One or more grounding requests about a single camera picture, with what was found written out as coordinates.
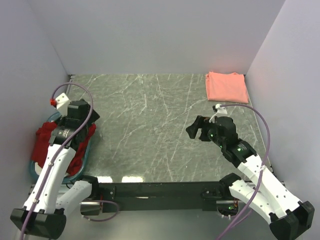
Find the red cloth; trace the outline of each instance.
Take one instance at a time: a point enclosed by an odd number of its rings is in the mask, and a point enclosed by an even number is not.
[[[38,163],[38,165],[43,168],[46,162],[46,157],[48,154],[49,140],[51,137],[51,132],[57,127],[57,124],[53,122],[45,122],[42,127],[36,131],[36,142],[33,148],[33,152],[31,155],[31,160]],[[96,131],[96,125],[92,124],[88,129],[88,134],[85,137],[85,140],[79,144],[78,150],[75,153],[74,158],[69,164],[66,172],[70,174],[70,176],[75,175],[79,172],[82,166],[82,158],[85,155],[86,148],[88,142],[92,135]]]

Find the pink towel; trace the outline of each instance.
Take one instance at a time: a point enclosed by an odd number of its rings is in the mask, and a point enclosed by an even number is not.
[[[249,103],[243,74],[236,72],[222,74],[211,71],[205,76],[205,88],[209,101]]]

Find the blue bin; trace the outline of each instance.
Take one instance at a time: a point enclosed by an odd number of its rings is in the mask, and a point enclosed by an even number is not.
[[[60,113],[59,113],[59,112],[56,112],[56,113],[52,114],[52,115],[48,118],[47,122],[55,121],[55,120],[57,120],[60,116],[61,116]],[[91,146],[91,139],[89,140],[88,145],[86,146],[86,150],[85,150],[84,156],[83,156],[83,158],[82,158],[82,166],[81,166],[79,172],[78,172],[77,174],[73,175],[73,176],[67,176],[67,177],[65,177],[65,178],[63,179],[63,181],[62,181],[63,184],[68,184],[68,183],[70,183],[70,182],[75,182],[75,181],[77,180],[77,178],[79,178],[79,177],[83,174],[83,172],[84,172],[84,170],[85,170],[85,167],[86,167],[86,164],[87,164],[90,146]],[[32,178],[37,181],[38,178],[39,178],[39,175],[36,173],[35,167],[36,167],[36,162],[30,160],[30,163],[29,163],[29,172],[30,172]]]

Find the red connector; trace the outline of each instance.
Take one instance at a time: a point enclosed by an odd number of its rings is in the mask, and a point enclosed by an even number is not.
[[[54,98],[50,99],[50,105],[56,107],[57,106],[57,101]]]

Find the table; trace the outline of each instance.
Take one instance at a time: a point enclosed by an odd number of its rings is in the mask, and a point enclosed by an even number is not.
[[[89,89],[100,115],[84,174],[101,183],[219,181],[229,173],[247,180],[219,147],[190,139],[185,130],[197,115],[210,117],[218,103],[207,100],[204,74],[73,75],[71,81]],[[89,101],[77,86],[68,96]],[[239,137],[263,157],[254,112],[238,106],[227,111]]]

